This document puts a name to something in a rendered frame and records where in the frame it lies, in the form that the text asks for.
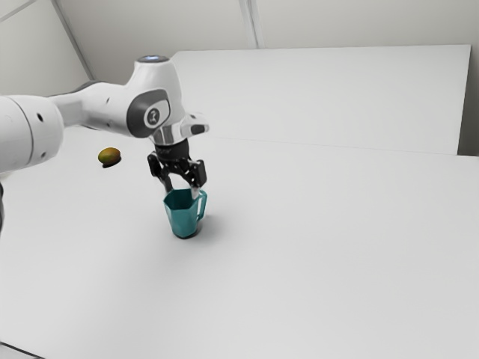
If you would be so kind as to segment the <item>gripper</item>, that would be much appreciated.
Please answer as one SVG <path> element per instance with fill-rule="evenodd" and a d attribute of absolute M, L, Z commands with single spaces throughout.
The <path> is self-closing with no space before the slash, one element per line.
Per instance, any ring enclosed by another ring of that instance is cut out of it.
<path fill-rule="evenodd" d="M 203 160 L 193 161 L 189 155 L 189 140 L 172 145 L 155 145 L 155 152 L 147 156 L 150 173 L 164 186 L 165 193 L 173 190 L 169 171 L 181 174 L 189 184 L 192 199 L 199 196 L 200 190 L 207 182 L 206 166 Z"/>

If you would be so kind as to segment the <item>teal faceted mug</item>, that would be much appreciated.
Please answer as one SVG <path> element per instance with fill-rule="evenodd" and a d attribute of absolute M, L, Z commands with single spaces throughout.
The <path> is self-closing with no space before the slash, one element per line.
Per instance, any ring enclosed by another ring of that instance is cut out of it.
<path fill-rule="evenodd" d="M 193 197 L 189 188 L 173 189 L 163 203 L 172 233 L 181 239 L 194 236 L 204 217 L 207 193 L 200 189 L 198 196 Z"/>

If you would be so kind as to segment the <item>yellow-green mango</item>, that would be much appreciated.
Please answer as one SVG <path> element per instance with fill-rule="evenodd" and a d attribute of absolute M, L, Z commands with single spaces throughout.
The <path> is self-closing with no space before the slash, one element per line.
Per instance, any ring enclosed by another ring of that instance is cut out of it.
<path fill-rule="evenodd" d="M 121 160 L 120 150 L 107 147 L 98 153 L 97 159 L 103 166 L 115 165 Z"/>

